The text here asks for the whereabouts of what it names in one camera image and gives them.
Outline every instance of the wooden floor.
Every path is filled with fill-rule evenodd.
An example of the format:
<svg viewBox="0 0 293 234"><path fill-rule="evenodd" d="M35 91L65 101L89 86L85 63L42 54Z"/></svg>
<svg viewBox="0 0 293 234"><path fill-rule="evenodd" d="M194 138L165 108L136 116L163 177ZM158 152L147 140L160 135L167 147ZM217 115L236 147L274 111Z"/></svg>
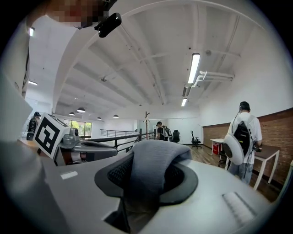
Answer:
<svg viewBox="0 0 293 234"><path fill-rule="evenodd" d="M192 151L192 159L197 162L206 163L213 166L218 166L220 157L218 155L213 154L211 156L211 149L206 146L202 146L202 149L197 149L196 147L191 149ZM250 180L250 186L253 187L255 185L257 179L257 175L252 173L252 177ZM265 196L270 202L273 202L278 197L280 190L274 187L271 184L268 184L266 180L261 179L260 184L257 188L257 191L260 192L263 196Z"/></svg>

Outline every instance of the gray fabric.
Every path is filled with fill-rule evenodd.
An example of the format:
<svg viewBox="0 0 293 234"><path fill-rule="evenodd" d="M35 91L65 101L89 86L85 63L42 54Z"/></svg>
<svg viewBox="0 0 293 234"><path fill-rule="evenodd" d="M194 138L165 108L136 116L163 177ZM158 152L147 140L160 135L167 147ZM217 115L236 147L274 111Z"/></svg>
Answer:
<svg viewBox="0 0 293 234"><path fill-rule="evenodd" d="M240 180L248 185L250 183L250 179L252 176L252 170L253 170L253 164L242 163L240 165L235 165L233 162L231 162L231 165L229 166L229 169L228 169L228 171L232 175L234 176L238 175Z"/></svg>
<svg viewBox="0 0 293 234"><path fill-rule="evenodd" d="M191 150L173 142L145 140L135 144L133 152L129 187L125 191L126 209L151 213L158 209L166 169L177 156L192 159Z"/></svg>

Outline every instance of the white table leg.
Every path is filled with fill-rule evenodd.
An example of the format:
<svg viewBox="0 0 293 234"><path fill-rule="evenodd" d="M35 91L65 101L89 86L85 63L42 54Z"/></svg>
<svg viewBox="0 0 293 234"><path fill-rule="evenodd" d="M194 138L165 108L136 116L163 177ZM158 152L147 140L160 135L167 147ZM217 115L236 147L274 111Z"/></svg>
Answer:
<svg viewBox="0 0 293 234"><path fill-rule="evenodd" d="M212 151L214 150L214 142L212 142Z"/></svg>
<svg viewBox="0 0 293 234"><path fill-rule="evenodd" d="M259 175L257 177L255 186L253 187L254 190L257 190L257 187L260 184L260 180L262 178L262 175L264 174L265 167L266 167L266 161L262 161L261 168L260 168L260 173L259 173Z"/></svg>
<svg viewBox="0 0 293 234"><path fill-rule="evenodd" d="M274 162L274 165L273 165L273 169L271 170L271 175L270 175L270 178L269 178L269 181L268 181L269 184L271 183L271 180L272 180L272 178L274 176L274 173L275 173L275 169L277 167L277 163L278 163L278 159L279 159L279 153L280 153L280 151L278 150L276 152L275 162Z"/></svg>
<svg viewBox="0 0 293 234"><path fill-rule="evenodd" d="M229 158L227 157L227 159L226 159L226 166L225 166L225 170L228 170L228 163L229 163Z"/></svg>

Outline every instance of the person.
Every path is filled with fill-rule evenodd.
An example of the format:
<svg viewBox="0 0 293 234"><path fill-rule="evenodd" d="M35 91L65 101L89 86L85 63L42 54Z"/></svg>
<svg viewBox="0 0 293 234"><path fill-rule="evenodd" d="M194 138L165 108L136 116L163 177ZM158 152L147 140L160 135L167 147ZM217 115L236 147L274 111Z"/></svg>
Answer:
<svg viewBox="0 0 293 234"><path fill-rule="evenodd" d="M168 137L165 137L164 134L163 134L163 131L164 131L164 127L162 122L159 121L157 122L157 137L156 139L157 140L162 140L162 141L168 141Z"/></svg>
<svg viewBox="0 0 293 234"><path fill-rule="evenodd" d="M250 117L251 117L251 114L250 114L249 103L247 103L246 101L241 102L240 107L239 107L238 119L240 119L242 121L248 121L248 119ZM232 135L235 132L235 130L237 129L237 125L239 123L237 121L235 121L235 119L233 119L231 121L229 130L228 130L228 134ZM260 121L258 120L258 118L254 117L252 119L252 121L250 122L250 125L253 128L253 131L251 131L251 132L254 134L254 136L252 136L252 139L255 142L255 146L260 147L261 141L262 141ZM235 165L233 162L231 162L231 165L230 165L228 171L232 175L238 175L242 182L249 185L251 175L252 175L254 160L255 160L255 153L254 153L254 150L252 150L251 153L247 153L244 156L244 161L242 164Z"/></svg>
<svg viewBox="0 0 293 234"><path fill-rule="evenodd" d="M29 81L29 30L40 17L48 17L83 28L91 26L93 21L101 21L107 11L117 0L45 0L33 10L17 27L14 35L2 54L0 70L8 78L23 98L26 96Z"/></svg>

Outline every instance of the ceiling light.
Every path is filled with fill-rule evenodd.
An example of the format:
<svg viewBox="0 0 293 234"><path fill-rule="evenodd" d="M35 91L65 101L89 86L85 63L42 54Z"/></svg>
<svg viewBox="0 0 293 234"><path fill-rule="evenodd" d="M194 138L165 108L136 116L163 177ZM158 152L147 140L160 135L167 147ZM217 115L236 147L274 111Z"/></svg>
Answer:
<svg viewBox="0 0 293 234"><path fill-rule="evenodd" d="M32 37L33 36L33 32L35 31L35 28L34 27L31 27L29 29L29 35Z"/></svg>
<svg viewBox="0 0 293 234"><path fill-rule="evenodd" d="M85 113L86 110L85 110L83 107L79 107L79 108L77 109L77 112Z"/></svg>
<svg viewBox="0 0 293 234"><path fill-rule="evenodd" d="M29 81L29 83L32 85L38 85L36 82L33 82L33 81Z"/></svg>
<svg viewBox="0 0 293 234"><path fill-rule="evenodd" d="M187 98L183 99L183 100L182 100L182 105L181 105L181 106L185 106L186 101L187 101Z"/></svg>
<svg viewBox="0 0 293 234"><path fill-rule="evenodd" d="M201 55L199 53L194 53L192 55L192 62L191 62L191 68L190 68L190 74L189 74L189 78L188 78L188 84L193 84L195 75L196 75L196 71L198 68L198 64L200 62L200 58Z"/></svg>

